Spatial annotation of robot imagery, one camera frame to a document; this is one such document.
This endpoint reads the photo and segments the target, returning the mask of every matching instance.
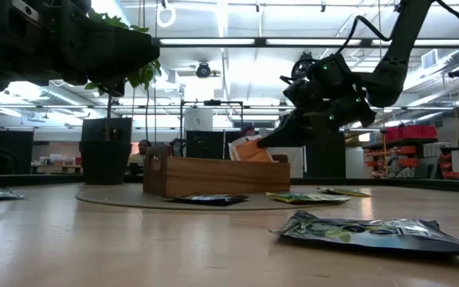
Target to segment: ceiling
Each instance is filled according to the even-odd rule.
[[[394,12],[394,0],[326,0],[324,2],[325,11],[321,12],[322,1],[170,0],[167,2],[168,9],[159,15],[160,21],[170,21],[171,9],[175,10],[175,19],[170,26],[162,27],[157,25],[156,21],[156,7],[157,5],[161,7],[162,1],[92,0],[93,8],[97,12],[123,16],[129,24],[149,27],[148,33],[152,37],[159,38],[338,37],[344,39],[350,32],[353,18],[359,14],[369,19],[382,33],[389,35],[398,16],[398,13]],[[459,11],[458,0],[445,0],[445,2]],[[360,23],[354,37],[376,38]],[[433,4],[419,37],[459,39],[459,21],[437,4]],[[430,50],[412,51],[409,63],[412,75],[420,69],[422,55]],[[455,49],[440,49],[439,54],[445,55],[454,51]],[[335,48],[224,48],[223,52],[221,48],[216,47],[161,48],[159,60],[167,76],[159,79],[150,91],[149,104],[155,103],[155,97],[156,104],[179,104],[181,96],[187,97],[190,88],[193,89],[192,87],[196,85],[207,85],[207,81],[198,82],[193,79],[193,71],[202,61],[208,62],[212,70],[217,70],[218,76],[222,70],[225,72],[225,77],[215,77],[210,82],[210,86],[214,87],[214,92],[211,93],[213,97],[224,99],[225,92],[222,87],[223,81],[226,81],[228,100],[243,100],[254,105],[279,104],[279,100],[284,100],[282,91],[286,88],[286,84],[279,80],[279,76],[289,75],[293,64],[303,52],[310,52],[314,58],[319,58],[334,53]],[[343,55],[354,71],[371,72],[385,52],[386,49],[347,48],[343,51]],[[422,79],[408,91],[417,95],[409,99],[429,96],[441,90],[442,85],[441,77],[437,75]],[[93,91],[84,90],[84,87],[71,86],[62,81],[54,81],[45,91],[50,93],[39,99],[40,104],[43,105],[75,106],[76,103],[106,105],[108,102],[107,96],[99,96]],[[28,99],[30,98],[26,95],[28,92],[23,90],[19,97],[14,94],[0,94],[0,104],[36,104],[36,99],[34,101]],[[128,87],[125,97],[120,99],[120,104],[145,105],[146,95],[142,88],[133,91]],[[402,105],[408,105],[408,101],[413,100],[400,98]],[[43,108],[29,108],[29,110],[48,111]],[[125,115],[130,113],[131,109],[113,112],[114,116]],[[93,113],[96,114],[103,115],[104,110]],[[394,115],[401,115],[401,113],[396,110],[386,113],[388,117],[395,117]]]

